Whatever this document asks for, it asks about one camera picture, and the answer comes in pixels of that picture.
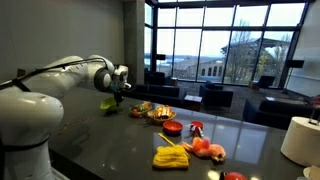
black countertop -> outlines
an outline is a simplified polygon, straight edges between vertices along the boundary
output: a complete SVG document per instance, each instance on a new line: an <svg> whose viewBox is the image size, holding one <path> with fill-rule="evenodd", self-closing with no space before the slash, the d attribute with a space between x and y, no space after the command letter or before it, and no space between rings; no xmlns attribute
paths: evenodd
<svg viewBox="0 0 320 180"><path fill-rule="evenodd" d="M128 115L130 104L142 103L140 100L125 98L117 113L105 114L99 109L100 102L111 96L74 88L62 98L64 119L51 134L50 151L101 179L215 180L221 171L237 171L251 180L295 180L303 176L304 167L280 152L286 131L179 108L173 108L177 112L175 120L183 125L192 120L202 121L205 137L222 145L227 159L215 165L211 160L192 155L188 170L154 170L156 148L167 145L157 135L162 127L145 126L148 119ZM74 121L79 122L58 134L65 123ZM168 138L176 144L192 140L188 128L182 130L181 136ZM61 166L55 168L64 172L74 170Z"/></svg>

food on plate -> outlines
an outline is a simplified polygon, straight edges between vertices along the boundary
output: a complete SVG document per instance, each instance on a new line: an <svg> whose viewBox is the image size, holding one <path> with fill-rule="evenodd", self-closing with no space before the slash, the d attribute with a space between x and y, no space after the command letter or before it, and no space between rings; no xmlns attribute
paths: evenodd
<svg viewBox="0 0 320 180"><path fill-rule="evenodd" d="M155 117L158 119L169 119L172 116L172 108L168 105L158 106Z"/></svg>
<svg viewBox="0 0 320 180"><path fill-rule="evenodd" d="M144 112L146 110L149 110L151 108L150 102L144 102L143 104L136 104L134 106L131 106L132 112Z"/></svg>

red bowl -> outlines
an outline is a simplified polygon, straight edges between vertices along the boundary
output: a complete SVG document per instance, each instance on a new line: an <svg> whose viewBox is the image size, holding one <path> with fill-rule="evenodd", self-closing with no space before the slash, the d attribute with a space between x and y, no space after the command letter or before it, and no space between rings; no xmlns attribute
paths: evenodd
<svg viewBox="0 0 320 180"><path fill-rule="evenodd" d="M196 129L193 131L193 133L199 133L199 129L203 130L203 124L200 121L192 121L190 126L190 130L192 129L193 126L196 126Z"/></svg>
<svg viewBox="0 0 320 180"><path fill-rule="evenodd" d="M163 131L169 136L179 136L183 125L177 121L166 121L163 123Z"/></svg>

wall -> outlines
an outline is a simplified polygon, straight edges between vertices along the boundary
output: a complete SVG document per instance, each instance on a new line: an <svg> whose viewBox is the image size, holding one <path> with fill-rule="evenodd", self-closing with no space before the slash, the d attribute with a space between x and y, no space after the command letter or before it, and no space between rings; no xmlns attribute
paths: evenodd
<svg viewBox="0 0 320 180"><path fill-rule="evenodd" d="M0 0L0 82L69 55L124 63L123 27L118 0Z"/></svg>
<svg viewBox="0 0 320 180"><path fill-rule="evenodd" d="M125 62L129 67L129 83L144 82L144 1L123 2Z"/></svg>
<svg viewBox="0 0 320 180"><path fill-rule="evenodd" d="M313 3L302 27L294 60L305 60L302 69L293 69L288 89L306 96L320 94L320 1Z"/></svg>

black chair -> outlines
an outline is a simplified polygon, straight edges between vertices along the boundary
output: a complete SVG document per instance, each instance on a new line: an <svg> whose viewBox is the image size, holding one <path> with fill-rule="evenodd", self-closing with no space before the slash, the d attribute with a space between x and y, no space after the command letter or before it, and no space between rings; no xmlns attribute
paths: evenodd
<svg viewBox="0 0 320 180"><path fill-rule="evenodd" d="M272 86L275 76L261 76L258 82L254 82L254 86L261 89L268 89Z"/></svg>
<svg viewBox="0 0 320 180"><path fill-rule="evenodd" d="M202 97L204 107L226 107L230 110L233 98L233 91L223 90L223 86L216 86L213 89L200 85L199 96Z"/></svg>

